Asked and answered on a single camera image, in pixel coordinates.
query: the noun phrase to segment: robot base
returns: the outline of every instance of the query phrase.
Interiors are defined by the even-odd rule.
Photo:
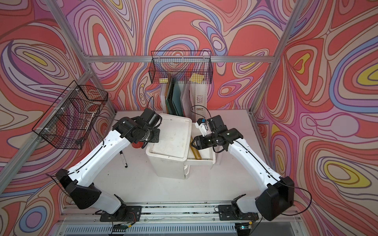
[[[232,205],[218,205],[219,219],[221,221],[252,221],[255,222],[259,219],[257,213],[244,213],[236,218],[235,213],[232,211]]]
[[[125,221],[139,221],[141,215],[141,206],[126,206],[122,205],[114,214],[109,214],[105,211],[101,213],[101,222],[125,222]]]

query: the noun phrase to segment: marker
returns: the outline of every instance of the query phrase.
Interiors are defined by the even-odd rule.
[[[123,155],[123,152],[120,151],[119,153],[121,154],[121,158],[122,158],[123,164],[125,165],[125,168],[127,168],[127,163],[126,163],[125,156]]]

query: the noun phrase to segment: black wire basket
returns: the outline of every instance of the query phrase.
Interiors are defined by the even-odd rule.
[[[108,101],[108,93],[90,85],[77,85],[71,89],[63,104],[55,108],[49,122],[37,132],[55,148],[82,149],[101,110]]]
[[[151,83],[211,84],[213,65],[211,51],[151,51]]]

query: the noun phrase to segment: cable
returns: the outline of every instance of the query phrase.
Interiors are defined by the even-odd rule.
[[[133,213],[133,212],[131,211],[131,213]],[[134,215],[134,222],[136,222],[135,214],[133,213],[133,215]]]
[[[150,99],[148,100],[148,103],[147,103],[147,108],[148,108],[148,105],[150,105],[150,101],[151,101],[151,98],[153,98],[153,104],[152,104],[152,109],[153,109],[153,106],[155,105],[155,98],[152,96],[152,97],[150,97]]]
[[[104,139],[101,137],[101,135],[97,132],[97,130],[93,129],[97,134],[98,136],[100,137],[100,139],[102,139],[102,145],[104,146],[105,145],[105,141]]]
[[[237,143],[239,143],[242,147],[244,147],[244,149],[245,150],[247,150],[248,152],[249,152],[249,154],[251,154],[251,156],[253,156],[255,159],[256,159],[256,161],[265,169],[265,171],[275,180],[275,181],[277,181],[277,182],[279,182],[276,178],[274,178],[274,176],[265,168],[265,166],[263,165],[263,164],[261,164],[261,162],[243,145],[243,144],[241,144],[240,142],[238,142],[238,141],[236,141],[236,140],[233,140],[233,141],[235,141],[235,142],[237,142]],[[296,216],[296,215],[299,215],[299,214],[302,214],[303,212],[305,212],[305,211],[307,211],[309,208],[310,208],[310,206],[311,206],[311,203],[312,203],[312,194],[307,190],[307,189],[304,189],[304,188],[300,188],[300,187],[293,187],[293,186],[289,186],[289,185],[286,185],[286,184],[284,184],[284,183],[281,183],[281,182],[279,182],[280,184],[282,184],[282,185],[284,185],[284,186],[287,186],[287,187],[290,187],[290,188],[297,188],[297,189],[300,189],[300,190],[303,190],[303,191],[306,191],[306,192],[308,192],[309,193],[309,195],[310,195],[310,202],[309,202],[309,204],[308,204],[308,206],[306,207],[306,209],[304,209],[303,211],[301,211],[301,212],[298,212],[298,213],[295,213],[295,214],[291,214],[291,215],[288,215],[288,214],[284,214],[284,213],[281,213],[282,215],[284,215],[284,216]]]
[[[56,185],[58,185],[58,187],[61,189],[61,191],[67,196],[67,197],[70,197],[69,196],[69,194],[68,193],[66,193],[66,191],[64,191],[63,189],[62,189],[62,187],[58,184],[58,182],[56,182],[56,180],[51,176],[51,175],[49,175],[49,174],[46,174],[48,177],[50,177],[55,183],[56,183]]]
[[[195,106],[201,106],[201,107],[205,108],[205,109],[208,111],[210,118],[212,117],[211,114],[210,114],[210,111],[209,111],[205,106],[202,106],[202,105],[194,105],[194,106],[192,106],[192,107],[195,107]]]
[[[97,150],[97,152],[89,159],[89,160],[87,160],[87,162],[86,163],[84,163],[81,167],[79,167],[77,170],[75,170],[75,171],[73,171],[73,172],[71,172],[71,173],[68,173],[68,174],[65,174],[65,175],[62,175],[61,177],[63,177],[63,176],[68,176],[68,175],[70,175],[70,174],[73,174],[73,173],[75,173],[75,172],[77,172],[79,169],[81,169],[83,166],[85,166],[102,148],[103,148],[104,146],[101,146],[98,150]]]
[[[213,146],[213,151],[215,152],[215,153],[221,153],[221,152],[223,152],[225,149],[223,148],[222,150],[220,150],[220,151],[215,151],[215,149],[214,149],[214,146]]]
[[[102,210],[98,210],[98,211],[96,211],[96,212],[94,213],[94,215],[99,215],[99,216],[102,215],[102,214],[99,214],[100,211],[102,211]]]
[[[105,117],[105,118],[107,118],[107,119],[116,120],[116,119],[113,119],[113,118],[109,118],[109,117],[107,117],[107,116],[99,116],[99,117]]]
[[[89,160],[87,160],[87,162],[86,163],[84,163],[84,165],[82,165],[81,167],[79,167],[77,170],[75,170],[75,172],[77,172],[79,169],[81,169],[83,166],[85,166],[92,158],[94,158],[94,156],[101,150],[103,148],[103,146],[101,146],[98,150],[97,150],[97,152],[93,155],[93,156],[91,156],[91,158],[89,159]]]
[[[198,113],[195,113],[194,111],[192,111],[192,108],[195,107],[195,106],[202,106],[202,105],[194,105],[194,106],[190,107],[190,111],[193,112],[194,114],[199,115],[199,116],[202,116],[202,117],[204,118],[204,120],[205,120],[205,129],[206,129],[206,131],[207,131],[207,130],[208,130],[208,124],[207,124],[206,117],[204,117],[203,115],[198,114]]]
[[[252,229],[251,230],[251,232],[250,232],[250,234],[249,235],[252,235],[252,233],[253,233],[253,231],[255,231],[256,230],[256,228],[258,227],[258,225],[261,223],[261,221],[262,221],[262,217],[261,217],[261,219],[260,219],[260,221],[257,223],[257,225],[256,225],[256,227],[254,228],[254,229]]]
[[[163,121],[163,117],[160,116],[159,120],[160,120],[160,123],[157,126],[155,126],[154,128],[158,128],[161,125],[161,122]]]

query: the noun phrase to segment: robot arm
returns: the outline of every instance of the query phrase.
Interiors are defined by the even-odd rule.
[[[211,134],[206,134],[198,120],[196,126],[202,135],[196,136],[191,145],[196,149],[223,146],[246,168],[255,179],[260,191],[260,196],[241,195],[234,199],[232,208],[235,215],[248,212],[260,212],[267,220],[271,221],[293,205],[294,182],[290,177],[282,178],[272,170],[248,145],[242,134],[236,129],[227,129],[220,116],[209,118]]]
[[[158,121],[161,116],[146,108],[141,116],[124,117],[114,124],[112,130],[84,159],[69,168],[61,169],[56,178],[71,196],[79,209],[94,207],[114,214],[119,220],[126,214],[125,204],[116,195],[97,188],[93,181],[98,173],[130,143],[159,142]]]

